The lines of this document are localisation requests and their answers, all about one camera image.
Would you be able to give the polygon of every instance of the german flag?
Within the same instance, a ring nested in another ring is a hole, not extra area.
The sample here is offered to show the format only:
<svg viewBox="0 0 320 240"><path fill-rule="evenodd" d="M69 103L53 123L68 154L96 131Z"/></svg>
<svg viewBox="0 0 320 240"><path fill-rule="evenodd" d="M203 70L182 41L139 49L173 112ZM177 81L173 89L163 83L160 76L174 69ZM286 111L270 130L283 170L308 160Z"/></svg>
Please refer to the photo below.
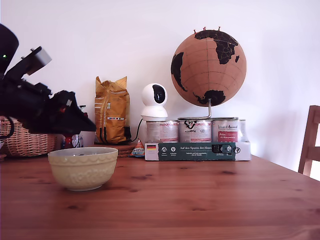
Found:
<svg viewBox="0 0 320 240"><path fill-rule="evenodd" d="M146 149L147 149L147 150L156 150L156 149L157 149L157 146L156 146L156 145L147 145L147 146L146 146Z"/></svg>

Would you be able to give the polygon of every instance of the green box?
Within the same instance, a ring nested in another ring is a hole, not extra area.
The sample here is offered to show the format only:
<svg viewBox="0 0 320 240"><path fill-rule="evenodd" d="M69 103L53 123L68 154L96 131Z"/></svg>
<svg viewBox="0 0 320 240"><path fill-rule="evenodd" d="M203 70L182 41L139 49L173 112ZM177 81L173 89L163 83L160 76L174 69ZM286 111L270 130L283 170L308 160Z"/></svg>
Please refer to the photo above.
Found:
<svg viewBox="0 0 320 240"><path fill-rule="evenodd" d="M248 161L250 142L146 143L147 161Z"/></svg>

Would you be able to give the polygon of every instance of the globe stand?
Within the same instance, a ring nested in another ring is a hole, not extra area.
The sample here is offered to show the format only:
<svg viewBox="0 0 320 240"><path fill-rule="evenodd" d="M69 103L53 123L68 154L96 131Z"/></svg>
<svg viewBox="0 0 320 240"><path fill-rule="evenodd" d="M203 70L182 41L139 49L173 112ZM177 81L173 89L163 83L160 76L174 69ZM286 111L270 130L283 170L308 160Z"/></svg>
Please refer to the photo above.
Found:
<svg viewBox="0 0 320 240"><path fill-rule="evenodd" d="M237 120L238 117L211 117L211 98L208 99L208 116L178 117L178 120Z"/></svg>

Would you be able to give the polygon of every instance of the cork globe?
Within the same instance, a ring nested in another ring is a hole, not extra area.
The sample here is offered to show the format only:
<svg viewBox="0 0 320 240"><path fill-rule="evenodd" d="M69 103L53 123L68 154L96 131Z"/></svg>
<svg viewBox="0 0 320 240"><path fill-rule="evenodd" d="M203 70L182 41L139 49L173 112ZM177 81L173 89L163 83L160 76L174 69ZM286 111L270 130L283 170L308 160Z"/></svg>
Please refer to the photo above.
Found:
<svg viewBox="0 0 320 240"><path fill-rule="evenodd" d="M176 49L171 78L177 92L198 106L217 106L231 99L244 83L247 61L240 44L220 30L203 30Z"/></svg>

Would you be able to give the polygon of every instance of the tin can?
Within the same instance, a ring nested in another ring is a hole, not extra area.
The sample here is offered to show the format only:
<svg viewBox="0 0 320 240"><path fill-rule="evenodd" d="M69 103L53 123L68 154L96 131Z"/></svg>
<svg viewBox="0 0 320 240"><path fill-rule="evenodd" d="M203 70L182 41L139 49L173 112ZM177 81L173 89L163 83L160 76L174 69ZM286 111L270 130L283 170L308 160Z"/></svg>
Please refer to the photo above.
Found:
<svg viewBox="0 0 320 240"><path fill-rule="evenodd" d="M146 143L177 143L178 121L147 121Z"/></svg>
<svg viewBox="0 0 320 240"><path fill-rule="evenodd" d="M211 120L180 120L179 142L180 143L211 143L212 121Z"/></svg>
<svg viewBox="0 0 320 240"><path fill-rule="evenodd" d="M212 140L214 142L247 142L246 120L213 120Z"/></svg>

